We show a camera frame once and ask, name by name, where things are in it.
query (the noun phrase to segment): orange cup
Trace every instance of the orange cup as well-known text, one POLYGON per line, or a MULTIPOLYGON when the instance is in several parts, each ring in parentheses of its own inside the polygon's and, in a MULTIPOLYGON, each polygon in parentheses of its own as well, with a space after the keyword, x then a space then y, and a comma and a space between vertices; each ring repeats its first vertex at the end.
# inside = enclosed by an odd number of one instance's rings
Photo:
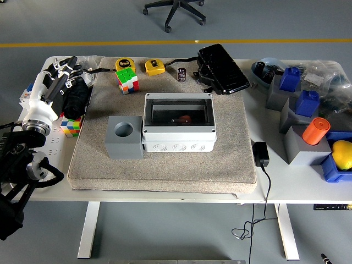
POLYGON ((328 120, 321 117, 314 118, 303 132, 302 138, 309 145, 317 145, 330 128, 328 120))

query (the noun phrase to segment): rubik's cube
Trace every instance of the rubik's cube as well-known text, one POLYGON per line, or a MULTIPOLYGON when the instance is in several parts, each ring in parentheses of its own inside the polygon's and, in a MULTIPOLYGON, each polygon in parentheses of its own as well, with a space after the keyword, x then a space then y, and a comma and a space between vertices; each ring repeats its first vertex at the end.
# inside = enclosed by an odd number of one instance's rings
POLYGON ((131 68, 126 68, 116 72, 117 83, 122 94, 131 94, 139 90, 137 75, 131 68))
POLYGON ((82 121, 83 116, 76 120, 67 119, 66 117, 63 117, 60 127, 68 138, 74 138, 79 135, 79 131, 81 130, 82 126, 82 121))

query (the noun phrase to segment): office chair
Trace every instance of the office chair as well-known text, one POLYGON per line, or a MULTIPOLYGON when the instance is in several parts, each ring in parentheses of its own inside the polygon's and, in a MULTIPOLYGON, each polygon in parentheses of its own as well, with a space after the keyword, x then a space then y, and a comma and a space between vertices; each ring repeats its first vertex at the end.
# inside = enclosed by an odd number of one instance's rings
POLYGON ((192 7, 189 4, 191 2, 198 2, 199 6, 204 5, 204 1, 200 1, 200 0, 162 0, 162 1, 154 2, 154 3, 146 4, 144 6, 143 15, 148 15, 148 8, 149 7, 172 6, 171 11, 169 13, 169 16, 167 17, 166 22, 165 22, 165 32, 170 33, 171 32, 171 27, 169 26, 170 20, 173 17, 173 15, 175 14, 176 10, 179 7, 182 7, 184 9, 186 9, 187 11, 191 12, 193 15, 196 15, 197 17, 199 17, 201 19, 199 21, 199 24, 201 26, 203 26, 205 24, 206 17, 202 13, 200 13, 198 10, 196 10, 194 7, 192 7))

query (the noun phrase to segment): table leg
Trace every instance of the table leg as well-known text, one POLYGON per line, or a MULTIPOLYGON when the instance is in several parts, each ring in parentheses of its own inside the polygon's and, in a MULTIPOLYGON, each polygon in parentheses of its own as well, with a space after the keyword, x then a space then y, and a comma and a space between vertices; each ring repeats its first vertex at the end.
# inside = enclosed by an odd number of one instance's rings
POLYGON ((280 205, 275 204, 275 209, 278 217, 279 228, 281 232, 282 243, 284 245, 286 259, 299 260, 295 236, 293 234, 287 205, 286 203, 281 203, 280 205))
POLYGON ((79 244, 78 259, 90 259, 94 240, 95 228, 97 225, 100 202, 88 202, 86 218, 79 244))

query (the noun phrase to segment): chair wheel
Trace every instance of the chair wheel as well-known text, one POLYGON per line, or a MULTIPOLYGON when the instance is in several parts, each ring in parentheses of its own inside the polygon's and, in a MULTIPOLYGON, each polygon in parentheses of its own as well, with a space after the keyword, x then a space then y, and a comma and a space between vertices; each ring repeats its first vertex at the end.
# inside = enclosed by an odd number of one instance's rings
POLYGON ((171 32, 171 27, 170 26, 166 26, 165 27, 165 32, 166 33, 170 33, 171 32))

